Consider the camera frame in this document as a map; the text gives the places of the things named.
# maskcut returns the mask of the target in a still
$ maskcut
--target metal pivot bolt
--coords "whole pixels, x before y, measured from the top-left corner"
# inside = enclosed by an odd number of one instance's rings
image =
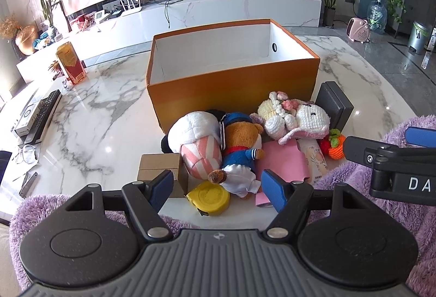
[[[153,227],[148,230],[147,234],[151,238],[159,239],[165,238],[169,234],[169,231],[165,227]]]
[[[267,236],[269,236],[269,238],[273,238],[273,239],[285,238],[288,234],[289,234],[289,232],[287,231],[287,229],[284,229],[282,227],[270,228],[267,231]]]

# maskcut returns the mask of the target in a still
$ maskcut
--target dark gray box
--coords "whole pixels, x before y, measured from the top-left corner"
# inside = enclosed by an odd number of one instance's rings
[[[334,81],[321,84],[315,104],[330,116],[330,128],[342,131],[354,106]]]

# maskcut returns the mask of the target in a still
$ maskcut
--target gray cabinet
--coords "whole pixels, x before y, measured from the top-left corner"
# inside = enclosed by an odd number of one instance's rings
[[[414,21],[419,21],[432,28],[436,18],[436,0],[403,0],[406,13],[397,8],[402,23],[394,22],[390,17],[387,24],[396,32],[410,34]]]

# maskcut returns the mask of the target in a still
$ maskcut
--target white lettering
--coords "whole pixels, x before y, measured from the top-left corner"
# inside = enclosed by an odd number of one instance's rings
[[[415,177],[410,178],[409,190],[415,190],[418,187],[418,179]]]
[[[427,179],[426,184],[424,185],[424,187],[422,188],[422,192],[427,189],[430,192],[430,179]]]

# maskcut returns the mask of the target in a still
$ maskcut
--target gray tile floor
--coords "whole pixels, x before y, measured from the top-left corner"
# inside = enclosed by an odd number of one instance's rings
[[[436,113],[436,53],[429,61],[427,69],[421,68],[424,54],[411,54],[407,48],[407,38],[391,35],[371,34],[371,42],[352,42],[345,33],[346,25],[337,24],[334,29],[292,26],[287,28],[294,35],[337,36],[366,59],[409,104],[419,116]],[[125,47],[85,60],[87,67],[109,60],[149,51],[151,42]]]

